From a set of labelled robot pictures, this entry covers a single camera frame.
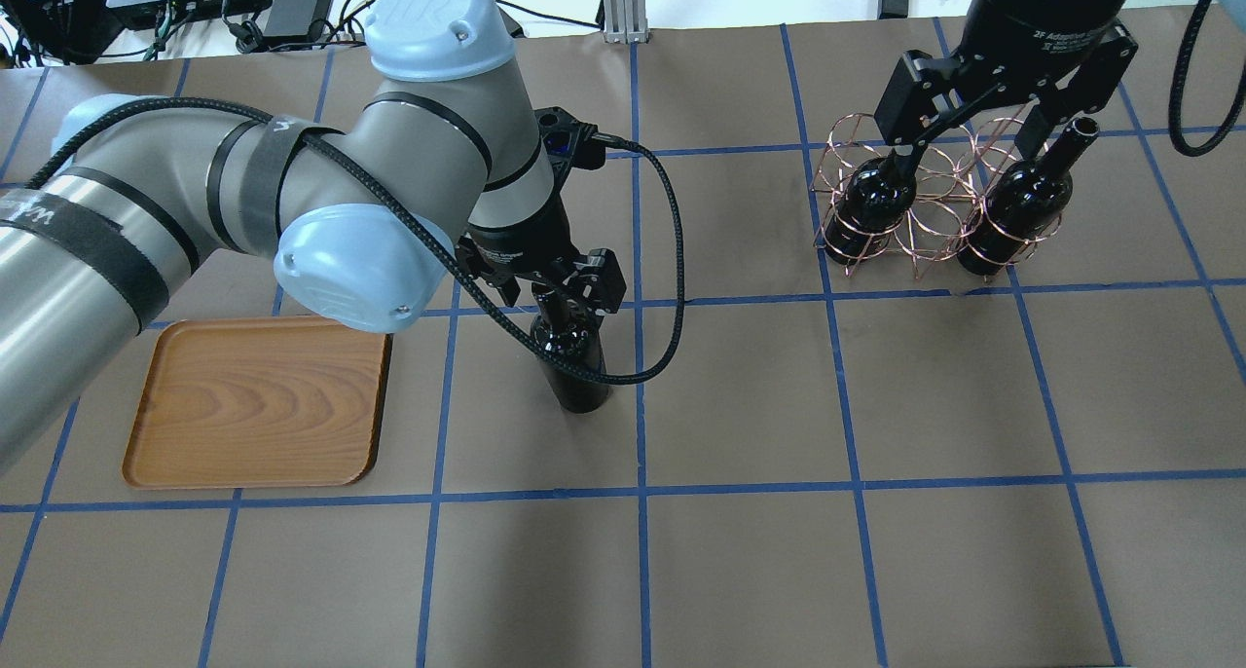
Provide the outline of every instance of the wine bottle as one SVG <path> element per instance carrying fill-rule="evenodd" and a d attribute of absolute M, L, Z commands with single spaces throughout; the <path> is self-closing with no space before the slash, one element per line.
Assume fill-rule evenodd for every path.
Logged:
<path fill-rule="evenodd" d="M 1028 241 L 1038 238 L 1068 206 L 1073 194 L 1069 169 L 1098 137 L 1094 118 L 1073 118 L 1047 153 L 1013 163 L 987 193 L 984 218 L 957 250 L 961 265 L 993 277 Z"/>
<path fill-rule="evenodd" d="M 567 303 L 548 287 L 533 283 L 532 294 L 541 314 L 532 320 L 528 334 L 547 354 L 557 354 L 591 371 L 606 373 L 606 358 L 598 336 L 598 320 L 579 305 Z M 606 403 L 609 385 L 577 379 L 541 361 L 549 388 L 564 410 L 592 413 Z"/>
<path fill-rule="evenodd" d="M 916 162 L 891 152 L 871 158 L 852 173 L 839 211 L 822 237 L 826 254 L 839 264 L 854 265 L 881 254 L 905 212 L 917 198 Z"/>

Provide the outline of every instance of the bottle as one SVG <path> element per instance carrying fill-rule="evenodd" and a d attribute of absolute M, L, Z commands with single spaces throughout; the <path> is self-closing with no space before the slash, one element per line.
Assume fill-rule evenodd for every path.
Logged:
<path fill-rule="evenodd" d="M 1099 137 L 1094 118 L 1073 118 L 1035 161 L 1015 162 L 987 193 L 986 218 L 966 238 L 957 260 L 971 273 L 993 277 L 1055 221 L 1073 194 L 1069 169 Z"/>
<path fill-rule="evenodd" d="M 839 264 L 855 265 L 881 254 L 905 212 L 917 198 L 916 158 L 871 158 L 852 173 L 839 212 L 825 229 L 826 254 Z"/>
<path fill-rule="evenodd" d="M 548 353 L 557 354 L 567 361 L 598 374 L 606 373 L 606 356 L 602 354 L 602 341 L 597 333 L 598 320 L 579 305 L 568 303 L 548 287 L 532 284 L 532 294 L 541 314 L 532 320 L 528 334 Z M 611 394 L 609 385 L 596 384 L 563 374 L 548 363 L 541 361 L 549 388 L 558 398 L 563 410 L 571 413 L 592 413 L 606 403 Z"/>

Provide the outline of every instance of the wood grain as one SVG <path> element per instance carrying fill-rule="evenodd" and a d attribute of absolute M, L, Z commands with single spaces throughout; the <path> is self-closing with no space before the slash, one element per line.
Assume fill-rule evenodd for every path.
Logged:
<path fill-rule="evenodd" d="M 325 318 L 173 323 L 122 464 L 138 489 L 335 486 L 376 456 L 390 335 Z"/>

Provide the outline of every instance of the coiled black cable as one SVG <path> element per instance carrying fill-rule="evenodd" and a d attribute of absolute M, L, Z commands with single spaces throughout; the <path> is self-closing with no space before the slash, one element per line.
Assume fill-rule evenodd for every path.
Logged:
<path fill-rule="evenodd" d="M 41 186 L 47 183 L 49 179 L 52 178 L 52 176 L 56 174 L 56 172 L 61 169 L 62 166 L 65 166 L 69 158 L 74 157 L 76 152 L 78 152 L 82 145 L 95 138 L 95 136 L 98 136 L 100 132 L 107 131 L 108 127 L 116 126 L 117 122 L 126 121 L 126 118 L 133 118 L 135 115 L 152 112 L 152 110 L 183 110 L 183 108 L 219 110 L 219 112 L 223 113 L 240 115 L 240 117 L 252 118 L 252 121 L 262 123 L 272 121 L 273 117 L 272 113 L 264 113 L 263 110 L 255 110 L 249 105 L 231 103 L 231 101 L 226 100 L 213 100 L 213 98 L 135 100 L 131 101 L 131 103 L 120 105 L 117 106 L 117 108 L 110 110 L 110 112 L 103 113 L 102 117 L 98 117 L 97 121 L 88 123 L 88 126 L 85 126 L 82 127 L 81 131 L 77 131 L 75 136 L 71 136 L 71 138 L 67 140 L 66 143 L 62 145 L 61 148 L 59 148 L 56 153 L 54 153 L 52 157 L 44 163 L 42 167 L 40 167 L 39 172 L 35 172 L 35 176 L 31 176 L 31 179 L 27 181 L 26 183 L 26 188 L 27 189 L 41 188 Z M 364 186 L 364 188 L 368 189 L 369 193 L 374 194 L 376 201 L 383 203 L 384 207 L 388 207 L 388 209 L 391 211 L 392 214 L 396 216 L 399 221 L 401 221 L 405 228 L 410 229 L 411 234 L 415 234 L 415 237 L 419 238 L 420 243 L 424 243 L 424 247 L 427 247 L 429 252 L 432 252 L 432 255 L 436 255 L 441 265 L 445 265 L 446 272 L 449 272 L 450 275 L 454 277 L 456 282 L 461 283 L 464 290 L 467 292 L 467 295 L 471 295 L 472 300 L 476 300 L 476 304 L 480 305 L 481 309 L 483 309 L 485 314 L 488 314 L 490 318 L 493 318 L 493 322 L 498 323 L 498 327 L 502 327 L 502 329 L 507 332 L 507 334 L 511 334 L 511 336 L 515 338 L 520 344 L 525 345 L 525 349 L 533 353 L 536 358 L 538 358 L 545 363 L 548 363 L 554 369 L 564 371 L 564 374 L 568 374 L 571 376 L 577 376 L 577 379 L 581 379 L 583 381 L 607 384 L 607 385 L 643 384 L 644 381 L 648 381 L 654 376 L 657 376 L 658 374 L 660 374 L 660 371 L 663 371 L 667 368 L 672 358 L 675 356 L 675 350 L 679 348 L 679 339 L 683 335 L 683 325 L 684 325 L 683 224 L 679 218 L 679 206 L 675 202 L 675 192 L 672 188 L 670 179 L 667 176 L 667 171 L 663 169 L 662 162 L 658 161 L 657 155 L 649 152 L 649 150 L 645 150 L 644 146 L 634 143 L 634 141 L 618 138 L 618 136 L 597 135 L 596 140 L 601 141 L 602 145 L 611 146 L 611 148 L 627 150 L 627 152 L 639 153 L 642 155 L 642 157 L 648 158 L 649 163 L 654 167 L 654 171 L 658 174 L 658 179 L 662 181 L 662 188 L 664 189 L 664 192 L 667 192 L 667 201 L 670 203 L 670 218 L 675 234 L 675 320 L 670 330 L 670 340 L 667 344 L 667 350 L 663 353 L 662 358 L 659 358 L 653 366 L 649 366 L 648 369 L 642 371 L 637 371 L 637 374 L 622 374 L 622 375 L 602 374 L 601 371 L 584 369 L 583 366 L 578 365 L 578 363 L 567 361 L 564 358 L 561 358 L 557 354 L 551 354 L 545 351 L 541 348 L 541 345 L 538 345 L 536 340 L 533 340 L 521 327 L 516 325 L 516 323 L 513 323 L 511 318 L 507 318 L 506 314 L 502 313 L 502 309 L 500 309 L 498 305 L 496 305 L 493 300 L 491 300 L 485 294 L 485 290 L 481 290 L 481 287 L 477 285 L 477 283 L 470 277 L 470 274 L 465 273 L 464 269 L 460 268 L 454 255 L 451 255 L 450 252 L 446 252 L 445 247 L 441 247 L 441 243 L 437 242 L 436 238 L 434 238 L 432 234 L 429 233 L 429 231 L 422 224 L 420 224 L 420 222 L 405 207 L 402 207 L 402 204 L 397 202 L 396 198 L 394 198 L 394 196 L 389 192 L 385 184 L 381 184 L 374 176 L 370 174 L 370 172 L 364 169 L 364 167 L 360 167 L 359 162 L 355 162 L 354 158 L 348 157 L 348 155 L 341 152 L 341 150 L 335 148 L 335 146 L 333 145 L 329 145 L 329 141 L 325 141 L 324 138 L 321 138 L 321 136 L 314 135 L 314 132 L 309 132 L 309 135 L 305 137 L 304 141 L 309 146 L 309 148 L 314 150 L 314 152 L 323 155 L 325 158 L 329 158 L 330 162 L 334 162 L 336 163 L 336 166 L 341 167 L 343 171 L 346 171 L 348 174 L 354 176 L 354 178 L 359 181 L 359 183 Z M 573 300 L 573 297 L 562 290 L 561 287 L 556 287 L 556 292 L 563 299 Z M 635 305 L 635 309 L 640 309 L 640 305 Z"/>
<path fill-rule="evenodd" d="M 1190 72 L 1190 60 L 1194 59 L 1194 46 L 1199 39 L 1199 30 L 1202 29 L 1202 20 L 1207 16 L 1211 0 L 1199 0 L 1190 15 L 1190 24 L 1185 26 L 1185 35 L 1181 37 L 1181 46 L 1176 55 L 1176 66 L 1172 70 L 1172 90 L 1169 92 L 1169 138 L 1174 148 L 1186 157 L 1201 157 L 1211 152 L 1227 136 L 1229 131 L 1237 123 L 1237 117 L 1242 112 L 1242 103 L 1246 103 L 1246 61 L 1242 64 L 1242 77 L 1237 82 L 1237 92 L 1234 95 L 1234 103 L 1230 105 L 1225 121 L 1216 127 L 1211 138 L 1202 145 L 1190 145 L 1181 131 L 1181 101 L 1185 98 L 1185 79 Z"/>

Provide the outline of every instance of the brown wooden board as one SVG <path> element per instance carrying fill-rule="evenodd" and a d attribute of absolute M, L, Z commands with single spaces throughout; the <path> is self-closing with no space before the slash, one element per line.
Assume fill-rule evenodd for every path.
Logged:
<path fill-rule="evenodd" d="M 324 318 L 173 323 L 122 477 L 138 489 L 358 481 L 376 456 L 390 343 Z"/>

